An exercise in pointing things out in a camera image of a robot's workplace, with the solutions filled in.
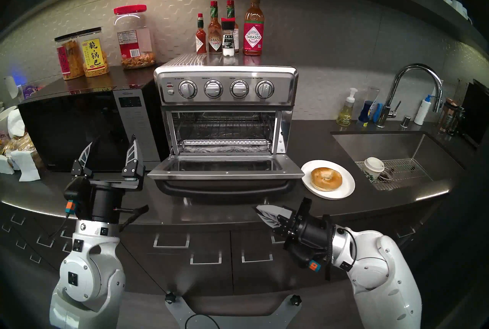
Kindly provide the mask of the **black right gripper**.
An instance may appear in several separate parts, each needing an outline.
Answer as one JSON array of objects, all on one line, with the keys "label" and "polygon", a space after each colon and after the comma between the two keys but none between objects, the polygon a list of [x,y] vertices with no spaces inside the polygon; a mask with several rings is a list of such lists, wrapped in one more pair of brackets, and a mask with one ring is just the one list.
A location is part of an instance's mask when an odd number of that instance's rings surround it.
[{"label": "black right gripper", "polygon": [[332,260],[334,225],[329,215],[310,214],[312,200],[303,198],[298,210],[263,204],[254,208],[272,231],[285,238],[284,250],[294,260]]}]

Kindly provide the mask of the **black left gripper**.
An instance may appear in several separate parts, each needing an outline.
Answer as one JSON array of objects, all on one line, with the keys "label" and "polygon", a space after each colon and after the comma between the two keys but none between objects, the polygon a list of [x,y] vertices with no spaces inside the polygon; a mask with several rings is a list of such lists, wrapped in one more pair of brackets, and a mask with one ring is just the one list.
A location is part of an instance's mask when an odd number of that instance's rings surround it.
[{"label": "black left gripper", "polygon": [[130,214],[127,223],[134,222],[145,213],[145,207],[122,208],[122,198],[126,192],[138,192],[143,189],[145,164],[141,147],[135,135],[131,136],[122,169],[123,180],[96,180],[93,172],[87,167],[87,161],[93,142],[90,142],[75,159],[71,169],[74,177],[86,177],[91,185],[91,197],[88,204],[90,221],[118,223],[121,213]]}]

